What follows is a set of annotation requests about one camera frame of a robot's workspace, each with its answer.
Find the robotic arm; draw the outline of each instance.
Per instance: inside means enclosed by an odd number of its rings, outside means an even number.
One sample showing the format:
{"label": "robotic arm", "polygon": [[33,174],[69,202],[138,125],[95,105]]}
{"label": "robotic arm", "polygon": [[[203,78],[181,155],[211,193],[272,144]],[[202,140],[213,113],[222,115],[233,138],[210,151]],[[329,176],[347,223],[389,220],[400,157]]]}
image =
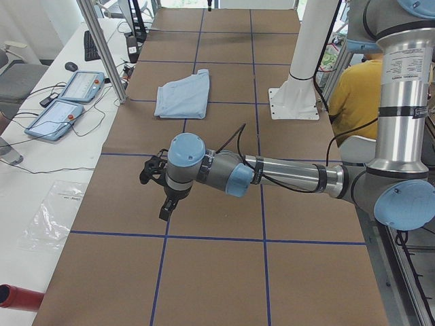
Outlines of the robotic arm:
{"label": "robotic arm", "polygon": [[435,44],[435,3],[353,0],[348,38],[354,51],[379,51],[377,44],[384,52],[377,148],[367,167],[329,168],[230,151],[216,153],[198,136],[180,134],[172,140],[168,160],[162,158],[162,150],[145,163],[140,176],[143,184],[152,179],[164,187],[167,199],[160,218],[168,221],[197,181],[238,197],[250,184],[326,192],[402,231],[430,221],[435,216],[435,188],[426,181],[428,169],[420,156]]}

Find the plastic bag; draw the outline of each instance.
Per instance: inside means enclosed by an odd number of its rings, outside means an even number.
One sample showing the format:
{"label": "plastic bag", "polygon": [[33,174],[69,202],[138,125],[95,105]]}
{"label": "plastic bag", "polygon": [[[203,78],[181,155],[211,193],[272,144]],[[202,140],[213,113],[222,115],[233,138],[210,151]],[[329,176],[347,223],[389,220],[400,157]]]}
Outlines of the plastic bag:
{"label": "plastic bag", "polygon": [[18,246],[34,251],[61,252],[87,187],[87,183],[55,181],[18,239]]}

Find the black mouse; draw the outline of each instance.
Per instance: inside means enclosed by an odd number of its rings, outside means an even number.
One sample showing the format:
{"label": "black mouse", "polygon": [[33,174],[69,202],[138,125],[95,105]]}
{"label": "black mouse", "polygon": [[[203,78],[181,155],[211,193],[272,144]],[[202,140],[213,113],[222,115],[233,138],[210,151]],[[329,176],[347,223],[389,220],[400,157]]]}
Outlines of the black mouse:
{"label": "black mouse", "polygon": [[77,67],[74,62],[69,61],[65,63],[65,69],[69,71],[76,71],[77,69],[79,69],[79,67]]}

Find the black keyboard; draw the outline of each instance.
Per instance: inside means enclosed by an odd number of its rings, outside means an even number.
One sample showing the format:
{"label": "black keyboard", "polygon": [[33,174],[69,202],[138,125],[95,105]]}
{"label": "black keyboard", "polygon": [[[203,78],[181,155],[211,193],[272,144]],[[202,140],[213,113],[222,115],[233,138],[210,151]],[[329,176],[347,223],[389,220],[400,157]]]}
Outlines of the black keyboard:
{"label": "black keyboard", "polygon": [[97,47],[95,46],[95,43],[94,43],[94,40],[92,39],[92,35],[90,34],[90,31],[84,32],[83,43],[84,43],[84,60],[85,61],[92,61],[92,60],[100,59]]}

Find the white cloth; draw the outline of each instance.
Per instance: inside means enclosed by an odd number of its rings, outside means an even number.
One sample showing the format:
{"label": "white cloth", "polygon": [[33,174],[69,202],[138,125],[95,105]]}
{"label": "white cloth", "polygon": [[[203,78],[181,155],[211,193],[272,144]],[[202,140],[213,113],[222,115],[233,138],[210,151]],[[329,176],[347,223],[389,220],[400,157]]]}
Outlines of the white cloth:
{"label": "white cloth", "polygon": [[196,75],[170,81],[157,90],[154,115],[163,118],[203,119],[209,98],[210,79],[208,69],[200,69]]}

